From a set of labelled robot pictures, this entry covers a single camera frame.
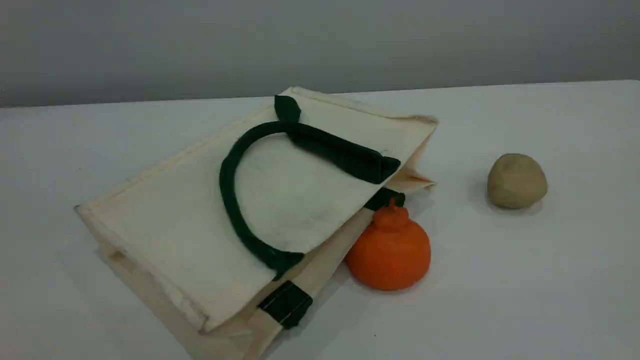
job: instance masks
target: green fabric strap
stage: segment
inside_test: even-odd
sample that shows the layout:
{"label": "green fabric strap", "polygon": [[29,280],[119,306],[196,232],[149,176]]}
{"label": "green fabric strap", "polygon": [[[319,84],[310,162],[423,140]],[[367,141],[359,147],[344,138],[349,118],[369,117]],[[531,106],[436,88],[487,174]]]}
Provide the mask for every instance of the green fabric strap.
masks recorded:
{"label": "green fabric strap", "polygon": [[276,271],[274,280],[299,263],[304,254],[278,250],[260,240],[251,232],[240,212],[236,199],[236,169],[249,146],[275,133],[286,133],[293,144],[310,151],[348,174],[372,184],[380,184],[391,176],[400,161],[379,152],[341,139],[320,129],[300,124],[300,108],[292,97],[276,96],[275,110],[279,121],[266,122],[249,129],[233,145],[220,167],[220,192],[236,234],[244,246],[267,267]]}

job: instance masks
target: folded fabric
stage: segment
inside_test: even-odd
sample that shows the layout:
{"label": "folded fabric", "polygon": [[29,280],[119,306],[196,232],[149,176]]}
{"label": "folded fabric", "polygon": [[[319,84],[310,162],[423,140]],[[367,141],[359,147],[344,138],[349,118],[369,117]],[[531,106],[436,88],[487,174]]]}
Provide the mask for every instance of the folded fabric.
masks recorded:
{"label": "folded fabric", "polygon": [[[234,185],[248,227],[270,247],[306,254],[383,185],[407,191],[429,184],[414,166],[436,127],[434,118],[397,115],[301,88],[284,95],[299,105],[301,124],[397,159],[400,170],[374,184],[300,149],[285,134],[255,142],[237,166]],[[94,235],[148,272],[200,332],[228,323],[275,276],[234,231],[218,176],[247,130],[276,121],[273,105],[265,106],[78,209]]]}

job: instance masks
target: potato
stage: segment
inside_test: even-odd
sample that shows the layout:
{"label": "potato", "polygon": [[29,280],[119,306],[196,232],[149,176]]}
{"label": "potato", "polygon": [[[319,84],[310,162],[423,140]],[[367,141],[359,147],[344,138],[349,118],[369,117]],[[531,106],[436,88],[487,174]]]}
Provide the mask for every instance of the potato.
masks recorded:
{"label": "potato", "polygon": [[527,155],[502,155],[489,172],[489,199],[500,208],[528,208],[542,199],[547,190],[547,177],[540,164]]}

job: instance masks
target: bag handle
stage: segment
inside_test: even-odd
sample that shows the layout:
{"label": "bag handle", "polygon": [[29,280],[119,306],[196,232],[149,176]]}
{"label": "bag handle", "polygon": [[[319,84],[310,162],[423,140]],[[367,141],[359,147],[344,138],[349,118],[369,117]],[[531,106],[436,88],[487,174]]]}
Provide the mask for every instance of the bag handle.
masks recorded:
{"label": "bag handle", "polygon": [[236,198],[236,170],[251,144],[276,133],[286,133],[297,147],[312,152],[343,171],[363,181],[381,184],[400,166],[400,161],[379,152],[349,142],[312,126],[300,124],[300,107],[289,96],[275,97],[278,120],[249,129],[233,145],[220,167],[220,193],[231,221],[231,226],[244,246],[267,267],[276,271],[275,280],[281,278],[304,254],[278,250],[264,243],[249,229]]}

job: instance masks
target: green trim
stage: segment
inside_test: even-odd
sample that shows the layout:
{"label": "green trim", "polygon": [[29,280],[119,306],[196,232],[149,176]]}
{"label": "green trim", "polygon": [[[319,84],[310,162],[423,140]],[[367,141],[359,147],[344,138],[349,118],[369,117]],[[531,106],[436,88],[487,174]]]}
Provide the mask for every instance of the green trim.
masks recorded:
{"label": "green trim", "polygon": [[364,207],[369,210],[376,211],[389,205],[391,198],[395,198],[396,206],[404,206],[406,196],[404,196],[403,193],[395,192],[388,188],[381,188],[371,199],[369,199],[369,201],[367,201],[366,204],[364,204]]}
{"label": "green trim", "polygon": [[285,281],[258,305],[285,329],[298,326],[313,303],[304,290],[291,281]]}

